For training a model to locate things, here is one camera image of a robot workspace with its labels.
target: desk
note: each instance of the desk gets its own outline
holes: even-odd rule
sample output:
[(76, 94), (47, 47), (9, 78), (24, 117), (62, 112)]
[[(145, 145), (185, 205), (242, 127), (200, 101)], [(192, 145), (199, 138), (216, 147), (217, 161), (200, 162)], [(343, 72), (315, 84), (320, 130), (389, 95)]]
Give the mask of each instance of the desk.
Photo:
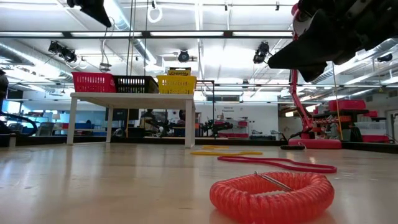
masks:
[[(193, 95), (178, 94), (152, 94), (152, 93), (71, 93), (72, 102), (70, 105), (69, 123), (75, 124), (77, 100), (87, 101), (96, 105), (109, 108), (108, 129), (106, 142), (111, 142), (112, 117), (114, 108), (124, 109), (168, 109), (185, 110), (186, 123), (185, 147), (191, 148), (195, 145), (195, 104)], [(73, 133), (75, 126), (69, 125), (69, 145), (73, 144)]]

